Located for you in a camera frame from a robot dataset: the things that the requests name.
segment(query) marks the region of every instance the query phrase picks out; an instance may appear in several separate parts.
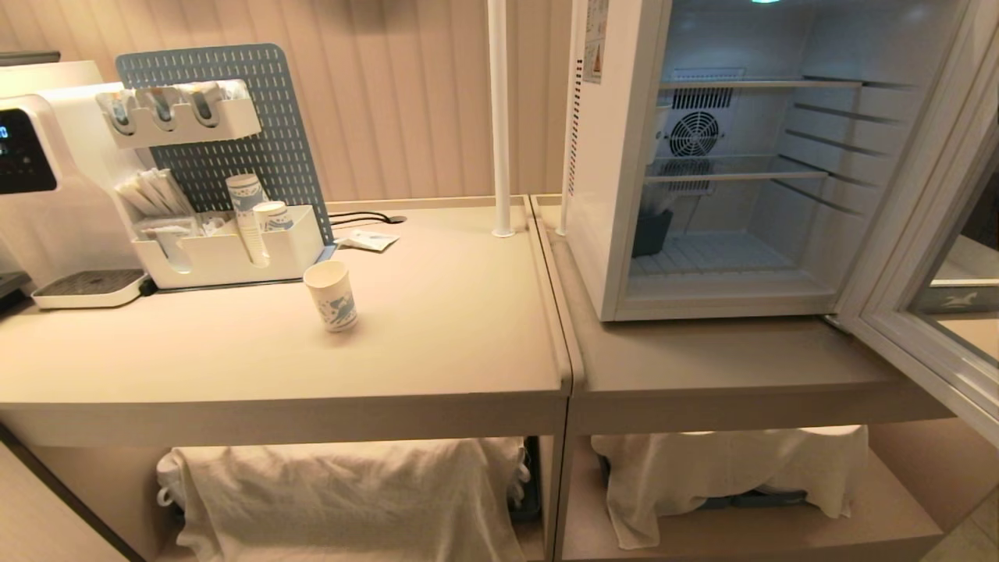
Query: floor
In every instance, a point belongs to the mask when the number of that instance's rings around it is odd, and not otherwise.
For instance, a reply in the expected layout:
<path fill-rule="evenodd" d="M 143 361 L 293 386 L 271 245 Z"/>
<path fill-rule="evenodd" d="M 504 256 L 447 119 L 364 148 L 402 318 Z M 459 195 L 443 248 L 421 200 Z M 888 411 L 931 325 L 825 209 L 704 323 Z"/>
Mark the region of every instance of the floor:
<path fill-rule="evenodd" d="M 922 562 L 999 562 L 999 489 Z"/>

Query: blue pegboard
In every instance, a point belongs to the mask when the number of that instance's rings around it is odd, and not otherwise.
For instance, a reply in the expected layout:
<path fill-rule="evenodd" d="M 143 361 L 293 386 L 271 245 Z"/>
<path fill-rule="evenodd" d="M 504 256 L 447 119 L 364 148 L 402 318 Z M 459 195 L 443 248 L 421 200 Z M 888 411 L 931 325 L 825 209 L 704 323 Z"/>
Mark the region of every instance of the blue pegboard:
<path fill-rule="evenodd" d="M 119 56 L 115 65 L 127 88 L 231 78 L 246 81 L 263 129 L 260 134 L 153 147 L 156 165 L 173 171 L 199 212 L 232 209 L 226 178 L 253 172 L 271 199 L 312 205 L 323 241 L 333 244 L 323 190 L 281 47 L 260 43 L 131 53 Z"/>

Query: white towel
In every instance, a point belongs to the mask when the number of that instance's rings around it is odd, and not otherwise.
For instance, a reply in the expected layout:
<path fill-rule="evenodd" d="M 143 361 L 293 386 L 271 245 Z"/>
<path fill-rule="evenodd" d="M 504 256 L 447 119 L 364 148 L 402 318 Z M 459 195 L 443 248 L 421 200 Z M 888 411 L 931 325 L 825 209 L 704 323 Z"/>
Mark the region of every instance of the white towel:
<path fill-rule="evenodd" d="M 763 485 L 804 490 L 828 517 L 849 517 L 867 460 L 867 426 L 860 425 L 594 435 L 591 443 L 610 461 L 607 511 L 623 549 L 657 546 L 656 517 Z"/>
<path fill-rule="evenodd" d="M 157 470 L 201 562 L 520 562 L 505 497 L 521 444 L 190 447 Z"/>

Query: beige wall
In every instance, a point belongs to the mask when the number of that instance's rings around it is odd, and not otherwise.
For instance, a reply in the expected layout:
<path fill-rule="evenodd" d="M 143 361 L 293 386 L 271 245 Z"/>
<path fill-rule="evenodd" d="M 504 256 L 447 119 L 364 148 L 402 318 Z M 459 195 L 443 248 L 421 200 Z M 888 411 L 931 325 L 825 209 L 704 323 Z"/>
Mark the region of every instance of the beige wall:
<path fill-rule="evenodd" d="M 558 191 L 569 0 L 508 0 L 511 189 Z M 0 51 L 273 42 L 329 200 L 493 190 L 486 0 L 0 0 Z"/>

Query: drip tray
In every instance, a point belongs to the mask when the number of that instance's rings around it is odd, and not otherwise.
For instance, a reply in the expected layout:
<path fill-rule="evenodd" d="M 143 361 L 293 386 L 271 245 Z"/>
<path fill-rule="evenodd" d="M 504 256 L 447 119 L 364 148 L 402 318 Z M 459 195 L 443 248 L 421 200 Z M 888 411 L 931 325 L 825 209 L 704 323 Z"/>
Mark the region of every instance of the drip tray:
<path fill-rule="evenodd" d="M 110 308 L 135 300 L 148 279 L 141 269 L 81 271 L 31 294 L 39 308 Z"/>

